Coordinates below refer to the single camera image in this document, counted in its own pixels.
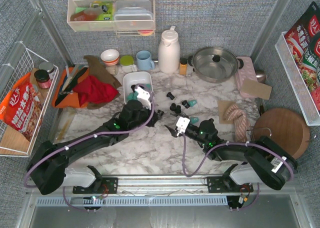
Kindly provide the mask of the white storage basket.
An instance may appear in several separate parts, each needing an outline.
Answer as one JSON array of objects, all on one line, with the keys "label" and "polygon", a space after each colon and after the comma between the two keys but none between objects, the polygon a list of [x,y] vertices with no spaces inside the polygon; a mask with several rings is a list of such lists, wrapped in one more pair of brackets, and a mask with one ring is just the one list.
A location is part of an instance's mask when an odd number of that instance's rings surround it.
[{"label": "white storage basket", "polygon": [[129,94],[133,93],[131,86],[136,84],[149,84],[150,85],[149,90],[151,90],[152,92],[154,91],[152,77],[150,73],[146,71],[137,71],[137,72],[127,73],[122,80],[123,100],[125,104],[127,104],[128,102]]}]

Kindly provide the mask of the red cloth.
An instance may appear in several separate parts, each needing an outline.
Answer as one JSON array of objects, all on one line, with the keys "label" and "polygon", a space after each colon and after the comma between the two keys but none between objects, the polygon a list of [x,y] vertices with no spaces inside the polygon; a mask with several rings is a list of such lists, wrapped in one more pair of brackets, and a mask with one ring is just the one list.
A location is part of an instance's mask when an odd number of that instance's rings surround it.
[{"label": "red cloth", "polygon": [[73,89],[77,93],[79,105],[85,103],[102,104],[111,102],[119,92],[112,85],[99,81],[95,76],[89,75]]}]

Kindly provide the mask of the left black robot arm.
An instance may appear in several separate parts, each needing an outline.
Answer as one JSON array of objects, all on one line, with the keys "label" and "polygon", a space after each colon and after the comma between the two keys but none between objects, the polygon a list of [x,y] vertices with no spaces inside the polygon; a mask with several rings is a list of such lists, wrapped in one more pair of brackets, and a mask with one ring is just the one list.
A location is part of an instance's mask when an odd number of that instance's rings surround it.
[{"label": "left black robot arm", "polygon": [[34,182],[42,195],[48,195],[60,187],[77,187],[98,193],[106,187],[103,176],[93,165],[84,169],[70,169],[80,158],[101,148],[113,146],[143,127],[154,127],[164,112],[143,107],[138,100],[130,100],[121,111],[104,122],[96,130],[70,141],[53,144],[43,142],[26,169],[23,184],[29,188],[28,180]]}]

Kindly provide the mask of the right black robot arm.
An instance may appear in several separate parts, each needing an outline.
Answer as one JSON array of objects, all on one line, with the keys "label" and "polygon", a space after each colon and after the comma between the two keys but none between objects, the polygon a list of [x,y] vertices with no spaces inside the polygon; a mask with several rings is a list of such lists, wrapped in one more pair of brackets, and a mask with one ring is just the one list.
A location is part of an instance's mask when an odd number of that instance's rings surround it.
[{"label": "right black robot arm", "polygon": [[249,174],[241,172],[239,179],[234,176],[235,169],[231,169],[228,178],[238,185],[262,182],[279,191],[286,182],[294,178],[297,161],[267,136],[254,141],[230,142],[218,136],[212,118],[203,120],[196,126],[189,118],[178,116],[175,128],[168,125],[166,128],[175,138],[182,137],[184,140],[197,142],[204,152],[204,160],[236,161],[249,165]]}]

